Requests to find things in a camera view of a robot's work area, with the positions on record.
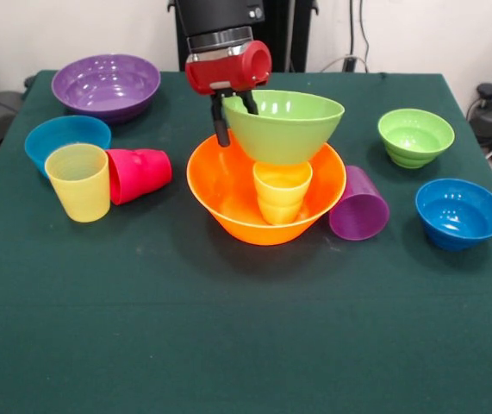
pink cup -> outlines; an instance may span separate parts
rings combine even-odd
[[[171,162],[156,149],[109,149],[109,194],[113,204],[128,203],[171,181]]]
[[[383,230],[389,220],[389,206],[366,172],[346,166],[346,189],[330,210],[330,227],[342,239],[369,239]]]

yellow cup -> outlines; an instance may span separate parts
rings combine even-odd
[[[253,164],[253,181],[264,220],[273,225],[293,223],[312,178],[313,168],[308,162],[294,166]]]
[[[45,170],[72,220],[89,223],[108,213],[108,155],[103,149],[91,144],[67,145],[48,156]]]

purple cup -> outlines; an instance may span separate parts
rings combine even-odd
[[[159,83],[158,68],[147,60],[128,54],[100,54],[59,70],[52,90],[69,110],[114,124],[143,112]]]
[[[346,166],[346,174],[343,196],[330,210],[330,228],[342,239],[369,239],[387,224],[389,206],[362,168]]]

cup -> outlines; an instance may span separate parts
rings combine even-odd
[[[61,147],[48,156],[45,170],[72,220],[89,223],[108,213],[108,156],[102,148],[91,144]]]
[[[273,225],[293,223],[312,178],[313,168],[308,162],[293,166],[253,164],[258,207],[264,220]]]
[[[112,203],[128,203],[171,181],[171,162],[156,149],[110,149],[109,192]]]
[[[389,206],[362,168],[346,166],[346,177],[343,196],[330,210],[330,227],[342,239],[369,239],[387,224]]]

white wall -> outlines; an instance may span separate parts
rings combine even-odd
[[[0,0],[0,90],[40,69],[98,53],[131,53],[177,70],[166,0]]]
[[[349,2],[318,1],[308,51],[313,72],[349,49]],[[167,14],[165,6],[166,0],[0,0],[0,90],[20,90],[38,70],[94,53],[137,54],[177,70],[174,11]],[[492,81],[491,0],[364,0],[364,23],[372,72],[441,72],[464,108],[479,82]],[[358,28],[355,43],[364,54]]]
[[[349,53],[349,2],[319,0],[319,5],[308,71]],[[477,84],[492,82],[492,0],[364,0],[364,29],[372,72],[443,73],[464,109]],[[364,56],[358,25],[355,54]],[[333,69],[340,70],[341,63]]]

